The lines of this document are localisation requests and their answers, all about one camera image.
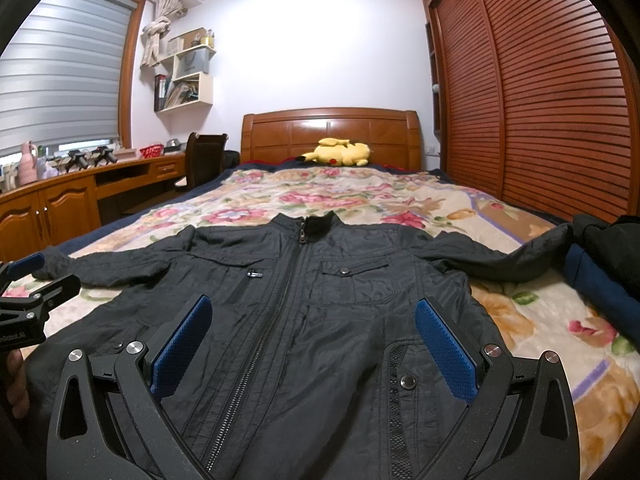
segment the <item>bed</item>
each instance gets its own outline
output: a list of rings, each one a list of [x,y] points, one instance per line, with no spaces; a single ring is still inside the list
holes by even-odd
[[[269,164],[299,155],[325,136],[368,142],[374,164],[364,168],[295,161]],[[325,108],[246,116],[242,160],[254,162],[227,171],[181,202],[145,212],[128,224],[116,225],[117,230],[107,226],[98,236],[67,247],[74,256],[123,251],[174,235],[188,224],[251,226],[266,223],[277,213],[299,217],[330,210],[348,224],[392,222],[434,236],[456,231],[503,252],[553,227],[539,216],[446,178],[390,168],[419,170],[420,156],[415,112]],[[40,285],[29,277],[15,282],[7,293],[26,296]],[[118,293],[84,288],[51,313],[47,335]],[[514,355],[537,359],[551,348],[562,358],[578,421],[581,478],[587,479],[616,444],[640,402],[640,355],[554,270],[529,283],[474,281],[472,293]]]

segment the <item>human hand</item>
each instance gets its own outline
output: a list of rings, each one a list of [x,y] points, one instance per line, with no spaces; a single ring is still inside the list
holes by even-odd
[[[14,417],[23,418],[29,413],[29,394],[22,352],[19,350],[9,352],[5,364],[12,381],[6,386],[6,398],[12,406]]]

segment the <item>wooden headboard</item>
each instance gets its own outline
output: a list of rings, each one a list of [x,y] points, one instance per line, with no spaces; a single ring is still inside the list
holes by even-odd
[[[418,114],[382,108],[304,108],[245,115],[240,160],[277,164],[312,152],[325,137],[368,144],[374,164],[422,169]]]

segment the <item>cabinet door handle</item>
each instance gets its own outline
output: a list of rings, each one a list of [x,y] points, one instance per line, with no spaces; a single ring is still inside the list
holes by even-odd
[[[46,207],[44,208],[44,221],[45,221],[45,224],[47,225],[47,233],[49,234],[49,236],[51,236],[51,224],[49,223],[49,210]]]
[[[38,233],[40,234],[40,239],[42,239],[42,224],[40,223],[39,211],[36,211],[36,224],[38,224]]]

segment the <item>yellow stuffed animal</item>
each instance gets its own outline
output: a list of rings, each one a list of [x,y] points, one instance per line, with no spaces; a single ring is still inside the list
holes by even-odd
[[[351,144],[345,139],[318,140],[319,146],[311,153],[303,153],[306,161],[314,160],[334,166],[366,166],[371,153],[369,147],[361,142]]]

